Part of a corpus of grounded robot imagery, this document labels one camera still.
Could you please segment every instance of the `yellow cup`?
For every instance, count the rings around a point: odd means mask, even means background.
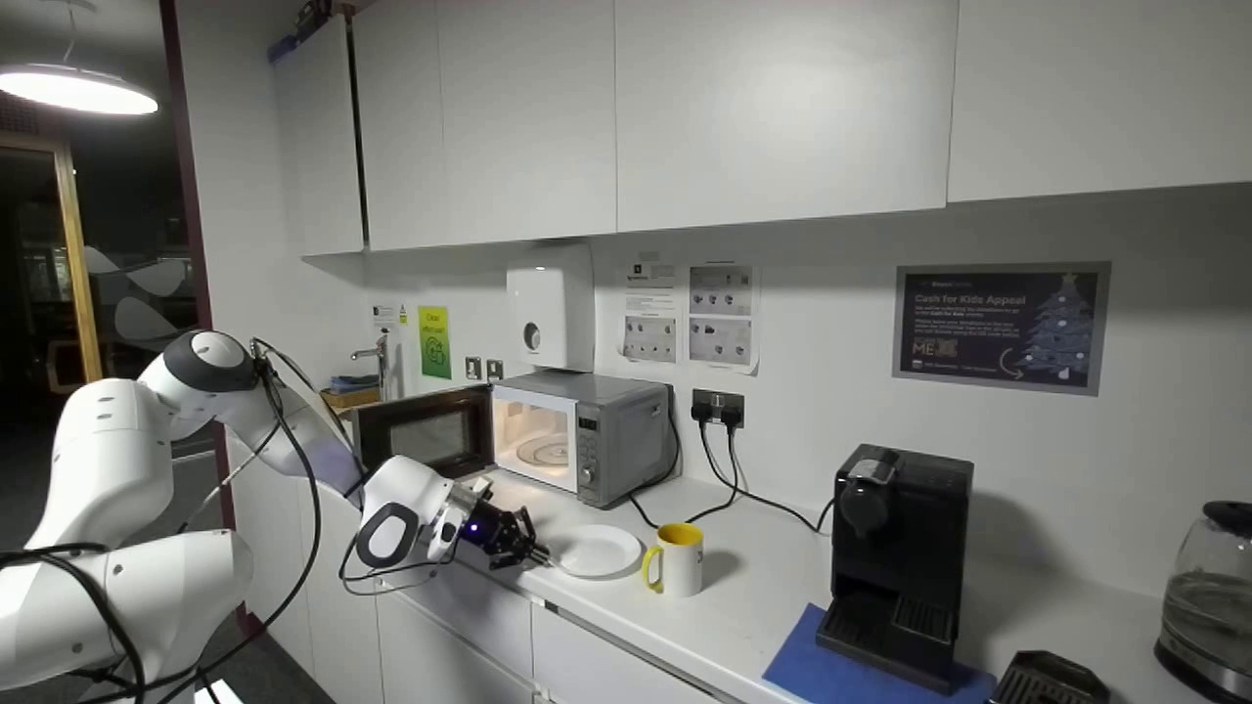
[[[638,573],[652,594],[697,594],[703,586],[703,532],[697,524],[660,524]]]

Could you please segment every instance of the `white plate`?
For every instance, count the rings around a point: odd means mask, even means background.
[[[614,577],[638,567],[643,542],[614,524],[578,524],[564,537],[554,567],[578,577]]]

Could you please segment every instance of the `ceiling light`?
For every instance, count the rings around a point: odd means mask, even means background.
[[[76,114],[110,114],[141,118],[155,114],[155,96],[123,80],[116,74],[78,70],[68,61],[26,61],[0,70],[0,90],[22,100],[76,110]]]

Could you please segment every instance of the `microwave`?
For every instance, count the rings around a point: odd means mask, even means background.
[[[536,372],[500,382],[361,408],[352,440],[364,464],[393,455],[444,475],[496,464],[609,507],[676,464],[669,382]]]
[[[493,388],[493,464],[609,507],[676,462],[672,391],[648,380],[536,372]]]

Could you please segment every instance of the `microwave window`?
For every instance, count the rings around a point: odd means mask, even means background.
[[[510,402],[500,445],[539,473],[564,473],[570,462],[564,412],[553,408]]]
[[[427,464],[471,455],[467,413],[434,413],[424,421],[393,427],[393,455],[403,455]]]

